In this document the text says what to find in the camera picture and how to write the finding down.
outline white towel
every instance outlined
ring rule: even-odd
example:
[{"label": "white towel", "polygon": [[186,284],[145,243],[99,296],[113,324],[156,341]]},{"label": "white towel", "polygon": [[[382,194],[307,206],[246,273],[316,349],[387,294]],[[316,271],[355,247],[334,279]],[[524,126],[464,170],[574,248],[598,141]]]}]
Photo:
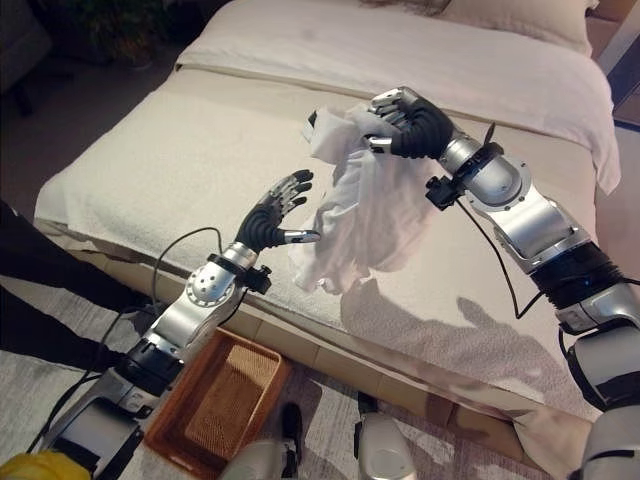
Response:
[{"label": "white towel", "polygon": [[333,188],[304,228],[322,234],[314,244],[291,248],[295,283],[305,291],[322,286],[344,293],[370,268],[402,268],[426,231],[429,202],[425,179],[433,161],[373,154],[364,135],[390,136],[395,127],[366,111],[322,108],[308,135],[311,156],[334,164]]}]

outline person's leg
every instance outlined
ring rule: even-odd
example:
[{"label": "person's leg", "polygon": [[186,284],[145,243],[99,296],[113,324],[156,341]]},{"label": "person's leg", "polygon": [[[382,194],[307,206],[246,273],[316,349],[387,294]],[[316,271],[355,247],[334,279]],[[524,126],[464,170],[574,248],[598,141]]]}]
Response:
[{"label": "person's leg", "polygon": [[143,303],[144,295],[65,252],[26,218],[1,203],[0,274],[66,288],[110,310]]},{"label": "person's leg", "polygon": [[0,287],[0,349],[62,363],[84,370],[104,372],[123,353],[73,333],[57,319],[41,312]]}]

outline white pillow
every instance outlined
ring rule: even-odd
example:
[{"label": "white pillow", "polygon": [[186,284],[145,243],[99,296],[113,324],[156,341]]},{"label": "white pillow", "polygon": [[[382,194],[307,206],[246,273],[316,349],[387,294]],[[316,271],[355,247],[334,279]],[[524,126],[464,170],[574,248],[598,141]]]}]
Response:
[{"label": "white pillow", "polygon": [[452,0],[437,18],[505,30],[591,55],[585,12],[597,0]]}]

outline wicker basket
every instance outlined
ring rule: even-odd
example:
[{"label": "wicker basket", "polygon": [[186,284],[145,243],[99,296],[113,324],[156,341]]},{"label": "wicker basket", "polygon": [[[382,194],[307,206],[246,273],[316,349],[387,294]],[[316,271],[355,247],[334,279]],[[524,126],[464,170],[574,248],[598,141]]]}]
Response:
[{"label": "wicker basket", "polygon": [[215,479],[253,441],[289,375],[277,352],[217,330],[184,372],[145,442],[203,479]]}]

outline bed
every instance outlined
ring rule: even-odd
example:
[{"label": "bed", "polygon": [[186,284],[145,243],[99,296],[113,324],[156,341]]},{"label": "bed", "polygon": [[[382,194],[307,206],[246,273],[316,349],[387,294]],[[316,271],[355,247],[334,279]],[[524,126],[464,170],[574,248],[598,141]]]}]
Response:
[{"label": "bed", "polygon": [[[231,2],[158,90],[45,184],[36,223],[148,290],[173,239],[213,225],[230,242],[273,181],[309,168],[309,202],[286,219],[302,225],[333,178],[309,156],[308,115],[408,85],[476,137],[495,121],[495,140],[595,238],[595,189],[620,177],[606,79],[588,43],[572,51],[492,28],[357,1]],[[566,475],[597,412],[565,366],[552,306],[514,318],[493,253],[458,209],[432,209],[417,241],[403,268],[372,270],[342,295],[302,291],[286,249],[265,251],[273,287],[249,295],[230,328],[416,413],[436,415],[436,398],[509,421],[526,458]],[[214,245],[206,234],[178,244],[161,297],[175,298]],[[523,304],[535,286],[506,262]]]}]

